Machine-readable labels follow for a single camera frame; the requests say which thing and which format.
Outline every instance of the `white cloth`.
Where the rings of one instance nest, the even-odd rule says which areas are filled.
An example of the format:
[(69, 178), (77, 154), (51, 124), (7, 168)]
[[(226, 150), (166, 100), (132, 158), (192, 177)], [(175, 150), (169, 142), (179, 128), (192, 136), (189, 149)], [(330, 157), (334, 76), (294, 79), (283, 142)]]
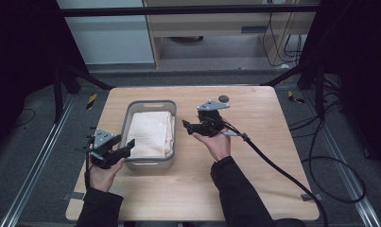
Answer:
[(130, 158), (165, 158), (172, 152), (171, 112), (135, 113), (131, 119), (127, 141), (135, 139)]

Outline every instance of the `person's right hand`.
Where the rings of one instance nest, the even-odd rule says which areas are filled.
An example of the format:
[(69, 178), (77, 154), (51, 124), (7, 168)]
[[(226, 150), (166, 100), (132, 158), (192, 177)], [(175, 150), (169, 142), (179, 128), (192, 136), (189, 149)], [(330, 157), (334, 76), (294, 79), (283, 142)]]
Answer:
[(228, 129), (223, 129), (221, 133), (214, 137), (202, 136), (196, 132), (192, 135), (208, 148), (211, 155), (218, 162), (225, 157), (231, 156), (231, 136), (222, 134), (225, 131), (228, 131)]

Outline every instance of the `floor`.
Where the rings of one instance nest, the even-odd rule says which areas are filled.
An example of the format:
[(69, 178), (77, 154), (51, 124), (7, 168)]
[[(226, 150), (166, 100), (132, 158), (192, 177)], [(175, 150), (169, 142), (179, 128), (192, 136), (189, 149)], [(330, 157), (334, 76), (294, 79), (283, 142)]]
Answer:
[[(94, 74), (95, 77), (116, 86), (164, 86), (164, 85), (222, 85), (222, 84), (259, 84), (281, 75), (289, 62), (272, 66), (268, 63), (265, 51), (256, 37), (204, 37), (201, 42), (165, 39), (164, 52), (158, 69), (128, 70), (124, 74)], [(297, 39), (289, 42), (288, 50), (295, 50)], [(314, 116), (314, 89), (299, 91), (295, 82), (297, 76), (284, 81), (276, 87), (278, 98), (283, 107), (290, 128), (300, 125), (300, 121)], [(32, 169), (40, 169), (36, 183), (26, 188), (27, 197), (21, 198), (24, 209), (15, 211), (16, 222), (20, 226), (72, 226), (64, 217), (67, 201), (62, 197), (71, 193), (81, 168), (83, 154), (73, 152), (87, 141), (96, 126), (103, 103), (108, 96), (84, 80), (79, 81), (82, 90), (78, 96), (64, 94), (66, 103), (71, 101), (70, 113), (58, 133), (56, 141), (46, 141), (54, 117), (52, 87), (33, 93), (26, 99), (26, 109), (17, 119), (16, 127), (10, 132), (0, 148), (0, 221), (6, 216), (26, 176)], [(289, 100), (288, 91), (295, 99), (304, 104)], [(85, 110), (88, 98), (97, 93), (97, 100), (91, 111)], [(328, 96), (327, 103), (335, 103), (335, 96)], [(292, 131), (294, 142), (302, 159), (309, 155), (312, 144), (311, 134), (317, 129), (318, 122), (299, 130)], [(33, 166), (39, 154), (42, 155), (44, 142), (50, 151), (43, 154), (47, 160), (43, 166)], [(367, 197), (359, 203), (339, 202), (322, 193), (311, 179), (308, 164), (305, 171), (314, 192), (321, 193), (331, 226), (381, 226), (381, 165), (374, 159), (365, 159), (362, 145), (355, 136), (346, 114), (339, 104), (332, 106), (326, 115), (324, 127), (317, 136), (314, 146), (315, 155), (335, 156), (345, 160), (357, 170), (367, 186)], [(332, 194), (346, 199), (358, 196), (358, 183), (344, 166), (325, 162), (313, 162), (314, 173), (320, 185)], [(322, 218), (306, 222), (307, 226), (322, 226)]]

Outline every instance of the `gray carpet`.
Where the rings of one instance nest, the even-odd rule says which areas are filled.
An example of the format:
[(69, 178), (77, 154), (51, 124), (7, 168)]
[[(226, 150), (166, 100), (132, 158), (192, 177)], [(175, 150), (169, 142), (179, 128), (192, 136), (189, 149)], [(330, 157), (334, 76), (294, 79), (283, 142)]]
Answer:
[[(207, 71), (207, 72), (164, 72), (164, 73), (130, 73), (95, 75), (99, 79), (114, 86), (167, 86), (167, 85), (224, 85), (224, 84), (259, 84), (275, 78), (280, 70), (267, 71)], [(101, 115), (107, 91), (96, 88), (93, 84), (81, 80), (82, 90), (76, 96), (73, 110), (64, 125), (61, 135), (52, 150), (43, 173), (29, 198), (19, 222), (21, 223), (58, 223), (72, 224), (64, 215), (67, 201), (61, 199), (65, 192), (71, 192), (75, 186), (77, 175), (83, 163), (84, 154), (73, 151), (86, 144), (87, 135), (93, 133), (90, 127), (97, 124)], [(89, 96), (97, 93), (97, 99), (92, 110), (85, 107)], [(312, 116), (306, 104), (299, 104), (287, 99), (287, 91), (277, 91), (288, 124), (304, 120)], [(296, 97), (302, 94), (295, 91)], [(328, 97), (328, 103), (335, 97)], [(54, 117), (53, 90), (47, 87), (30, 95), (26, 99), (26, 108), (35, 111), (35, 117), (24, 126), (15, 127), (9, 137), (0, 147), (0, 220), (7, 212), (20, 186), (25, 180), (42, 144), (49, 133)], [(17, 124), (24, 123), (31, 118), (31, 111), (23, 111)], [(381, 165), (372, 159), (365, 159), (361, 152), (361, 145), (351, 130), (345, 115), (333, 110), (326, 115), (325, 124), (331, 127), (338, 141), (342, 154), (348, 163), (361, 175), (367, 185), (370, 203), (381, 220)], [(292, 135), (304, 135), (314, 132), (317, 122), (293, 131)], [(301, 159), (308, 155), (312, 136), (295, 138), (294, 142)], [(328, 148), (321, 132), (314, 146), (315, 155), (327, 155)], [(303, 165), (307, 177), (308, 165)], [(313, 164), (314, 173), (320, 184), (328, 191), (342, 198), (350, 199), (343, 180), (339, 177), (334, 163), (317, 161)], [(314, 193), (320, 190), (310, 181)], [(334, 201), (328, 196), (322, 201), (328, 214), (331, 226), (365, 226), (353, 204)], [(308, 226), (322, 226), (321, 218), (307, 222)]]

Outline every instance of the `person's left hand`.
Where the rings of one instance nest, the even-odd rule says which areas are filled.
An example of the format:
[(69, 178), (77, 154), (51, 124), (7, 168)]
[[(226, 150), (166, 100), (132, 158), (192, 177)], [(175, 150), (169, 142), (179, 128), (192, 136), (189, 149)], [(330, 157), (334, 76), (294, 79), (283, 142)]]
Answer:
[(122, 158), (110, 169), (93, 166), (90, 169), (90, 187), (103, 192), (109, 192), (117, 171), (122, 168), (124, 163), (125, 159)]

